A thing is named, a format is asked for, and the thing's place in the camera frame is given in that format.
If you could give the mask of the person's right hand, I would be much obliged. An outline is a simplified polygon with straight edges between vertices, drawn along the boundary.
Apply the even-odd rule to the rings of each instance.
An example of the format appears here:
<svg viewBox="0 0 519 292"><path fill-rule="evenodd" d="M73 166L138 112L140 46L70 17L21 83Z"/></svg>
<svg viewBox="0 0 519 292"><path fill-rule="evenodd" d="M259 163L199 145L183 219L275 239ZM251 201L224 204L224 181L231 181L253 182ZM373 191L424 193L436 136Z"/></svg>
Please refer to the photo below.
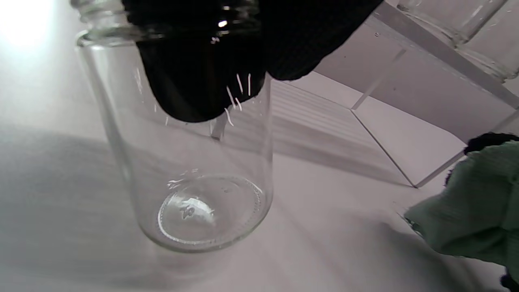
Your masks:
<svg viewBox="0 0 519 292"><path fill-rule="evenodd" d="M464 155L471 152L481 151L488 146L498 146L509 141L518 141L519 137L511 133L495 133L488 132L472 138L468 141L467 146L463 150Z"/></svg>

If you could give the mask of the person's left hand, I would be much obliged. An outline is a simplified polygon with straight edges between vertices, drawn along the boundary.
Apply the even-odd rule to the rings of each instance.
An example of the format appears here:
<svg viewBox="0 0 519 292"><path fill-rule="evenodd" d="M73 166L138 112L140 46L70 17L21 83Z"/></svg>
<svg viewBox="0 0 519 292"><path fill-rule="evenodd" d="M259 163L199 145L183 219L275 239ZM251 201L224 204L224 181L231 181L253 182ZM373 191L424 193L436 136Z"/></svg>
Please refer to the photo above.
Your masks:
<svg viewBox="0 0 519 292"><path fill-rule="evenodd" d="M294 81L339 48L380 0L123 0L150 88L170 117L200 123Z"/></svg>

